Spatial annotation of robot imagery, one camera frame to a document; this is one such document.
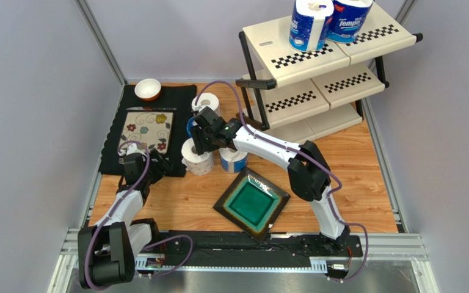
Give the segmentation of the blue paper roll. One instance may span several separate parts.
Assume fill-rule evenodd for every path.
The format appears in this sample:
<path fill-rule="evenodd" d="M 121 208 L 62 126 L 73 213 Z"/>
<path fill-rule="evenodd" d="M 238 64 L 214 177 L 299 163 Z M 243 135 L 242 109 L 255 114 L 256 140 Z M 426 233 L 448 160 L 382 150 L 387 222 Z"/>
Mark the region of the blue paper roll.
<path fill-rule="evenodd" d="M 191 132 L 192 128 L 197 125 L 194 120 L 195 120 L 194 117 L 191 117 L 186 123 L 186 132 L 189 138 L 192 138 L 192 132 Z"/>

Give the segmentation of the dotted white paper roll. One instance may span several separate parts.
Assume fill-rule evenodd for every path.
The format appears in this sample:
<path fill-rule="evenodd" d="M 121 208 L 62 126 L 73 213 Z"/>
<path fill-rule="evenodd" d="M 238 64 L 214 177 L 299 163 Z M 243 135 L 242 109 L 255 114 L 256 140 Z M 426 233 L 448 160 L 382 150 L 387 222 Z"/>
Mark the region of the dotted white paper roll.
<path fill-rule="evenodd" d="M 214 156 L 212 153 L 199 155 L 192 138 L 187 139 L 181 148 L 182 163 L 186 170 L 197 176 L 210 173 L 214 168 Z"/>

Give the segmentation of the dark blue roll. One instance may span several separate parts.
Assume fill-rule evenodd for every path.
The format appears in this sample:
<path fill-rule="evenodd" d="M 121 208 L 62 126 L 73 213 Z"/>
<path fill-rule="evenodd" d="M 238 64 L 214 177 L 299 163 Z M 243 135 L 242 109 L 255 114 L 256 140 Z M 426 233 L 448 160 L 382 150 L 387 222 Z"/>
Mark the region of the dark blue roll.
<path fill-rule="evenodd" d="M 294 1 L 289 44 L 297 51 L 319 51 L 325 45 L 334 13 L 333 1 Z"/>

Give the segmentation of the Tempo paper roll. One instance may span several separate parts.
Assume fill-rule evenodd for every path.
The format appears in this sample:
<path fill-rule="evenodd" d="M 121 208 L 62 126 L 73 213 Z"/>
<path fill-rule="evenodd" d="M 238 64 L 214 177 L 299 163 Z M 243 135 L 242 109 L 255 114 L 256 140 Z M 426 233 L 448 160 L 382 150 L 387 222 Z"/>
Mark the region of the Tempo paper roll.
<path fill-rule="evenodd" d="M 373 0 L 334 0 L 333 18 L 329 24 L 327 38 L 337 43 L 356 40 L 366 17 L 374 4 Z"/>

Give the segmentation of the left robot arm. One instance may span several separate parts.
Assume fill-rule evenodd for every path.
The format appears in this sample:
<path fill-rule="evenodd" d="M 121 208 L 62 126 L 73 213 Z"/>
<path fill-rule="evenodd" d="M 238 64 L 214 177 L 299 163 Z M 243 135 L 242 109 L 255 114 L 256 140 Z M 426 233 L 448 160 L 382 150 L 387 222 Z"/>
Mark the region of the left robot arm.
<path fill-rule="evenodd" d="M 79 283 L 84 289 L 100 291 L 132 281 L 136 256 L 158 233 L 153 219 L 134 216 L 143 208 L 150 186 L 171 172 L 173 164 L 151 150 L 148 157 L 127 154 L 124 169 L 111 208 L 78 232 Z"/>

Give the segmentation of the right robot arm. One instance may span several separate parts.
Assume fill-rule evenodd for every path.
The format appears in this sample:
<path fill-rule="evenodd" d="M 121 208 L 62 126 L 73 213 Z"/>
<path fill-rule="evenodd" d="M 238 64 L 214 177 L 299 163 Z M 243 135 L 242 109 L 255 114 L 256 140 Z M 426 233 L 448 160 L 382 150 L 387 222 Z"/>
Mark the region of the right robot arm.
<path fill-rule="evenodd" d="M 196 112 L 193 121 L 191 135 L 198 154 L 229 148 L 255 154 L 281 167 L 288 173 L 294 194 L 309 202 L 327 244 L 334 250 L 346 248 L 350 228 L 332 199 L 335 175 L 315 143 L 278 139 L 247 125 L 242 118 L 225 121 L 209 107 Z"/>

